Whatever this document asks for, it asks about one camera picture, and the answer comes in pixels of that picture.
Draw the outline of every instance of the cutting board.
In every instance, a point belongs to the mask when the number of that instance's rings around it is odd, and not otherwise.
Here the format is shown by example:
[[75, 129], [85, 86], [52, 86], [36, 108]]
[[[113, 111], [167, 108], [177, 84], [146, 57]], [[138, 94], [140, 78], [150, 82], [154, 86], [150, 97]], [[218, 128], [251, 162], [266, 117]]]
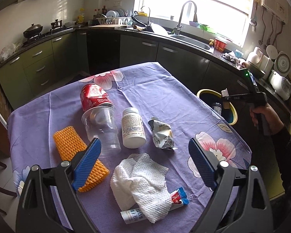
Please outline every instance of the cutting board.
[[126, 25], [126, 24], [100, 24], [100, 25], [90, 26], [89, 28], [119, 30], [119, 29], [125, 29], [125, 28], [127, 28], [127, 26], [128, 25]]

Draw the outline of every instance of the kitchen faucet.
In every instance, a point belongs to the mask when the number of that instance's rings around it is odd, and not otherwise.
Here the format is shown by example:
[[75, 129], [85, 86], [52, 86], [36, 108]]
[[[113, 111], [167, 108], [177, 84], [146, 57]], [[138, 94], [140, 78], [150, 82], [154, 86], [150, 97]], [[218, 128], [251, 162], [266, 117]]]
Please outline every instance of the kitchen faucet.
[[184, 5], [182, 6], [182, 10], [181, 10], [180, 18], [179, 18], [179, 23], [178, 23], [177, 27], [174, 27], [174, 28], [173, 28], [173, 31], [175, 32], [176, 35], [179, 35], [179, 34], [180, 34], [180, 30], [181, 30], [181, 27], [182, 27], [182, 25], [181, 25], [181, 20], [182, 20], [182, 15], [183, 15], [184, 6], [185, 6], [187, 3], [189, 3], [189, 2], [190, 2], [190, 3], [193, 3], [194, 6], [195, 6], [193, 22], [196, 22], [196, 23], [197, 23], [197, 14], [196, 14], [196, 13], [197, 13], [197, 5], [196, 5], [196, 3], [193, 2], [193, 1], [187, 1], [187, 2], [185, 2]]

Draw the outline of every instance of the blue gripper pad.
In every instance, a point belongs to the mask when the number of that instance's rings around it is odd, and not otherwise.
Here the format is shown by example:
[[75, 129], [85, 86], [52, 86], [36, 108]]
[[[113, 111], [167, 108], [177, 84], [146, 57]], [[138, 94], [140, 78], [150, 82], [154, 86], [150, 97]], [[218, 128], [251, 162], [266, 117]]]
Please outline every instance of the blue gripper pad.
[[85, 185], [85, 182], [91, 173], [91, 170], [93, 169], [93, 166], [95, 165], [100, 152], [101, 142], [99, 139], [91, 142], [86, 148], [86, 153], [74, 170], [74, 180], [72, 182], [72, 187], [75, 191], [77, 191], [79, 187]]
[[189, 154], [205, 185], [215, 191], [218, 186], [216, 182], [216, 166], [219, 163], [216, 156], [212, 152], [205, 151], [195, 138], [191, 138], [189, 141]]

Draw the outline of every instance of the human hand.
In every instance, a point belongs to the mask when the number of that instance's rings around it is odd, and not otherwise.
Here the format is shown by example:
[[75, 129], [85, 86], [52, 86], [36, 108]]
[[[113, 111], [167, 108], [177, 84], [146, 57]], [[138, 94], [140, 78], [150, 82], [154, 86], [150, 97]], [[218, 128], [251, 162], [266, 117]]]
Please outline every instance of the human hand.
[[255, 126], [257, 126], [258, 119], [255, 117], [255, 114], [263, 114], [265, 116], [266, 121], [269, 124], [271, 135], [277, 134], [285, 126], [275, 110], [268, 103], [266, 103], [265, 106], [259, 106], [255, 109], [250, 108], [250, 116], [252, 118], [252, 122]]

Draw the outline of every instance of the gas stove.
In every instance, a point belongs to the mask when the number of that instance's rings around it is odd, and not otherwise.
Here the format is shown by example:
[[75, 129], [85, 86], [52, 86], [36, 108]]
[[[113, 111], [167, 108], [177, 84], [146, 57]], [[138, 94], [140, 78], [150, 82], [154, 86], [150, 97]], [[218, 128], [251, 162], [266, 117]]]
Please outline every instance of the gas stove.
[[61, 27], [56, 27], [55, 29], [50, 29], [49, 32], [46, 32], [44, 34], [40, 33], [40, 34], [38, 34], [38, 35], [36, 35], [34, 37], [27, 38], [27, 41], [24, 42], [23, 45], [24, 46], [28, 46], [28, 45], [30, 45], [30, 44], [32, 44], [32, 43], [34, 43], [34, 42], [36, 42], [36, 41], [38, 41], [40, 39], [43, 39], [43, 38], [47, 37], [47, 36], [50, 36], [50, 35], [58, 33], [58, 32], [64, 32], [64, 31], [67, 31], [67, 30], [70, 30], [70, 29], [72, 29], [72, 28], [67, 28], [66, 26], [61, 26]]

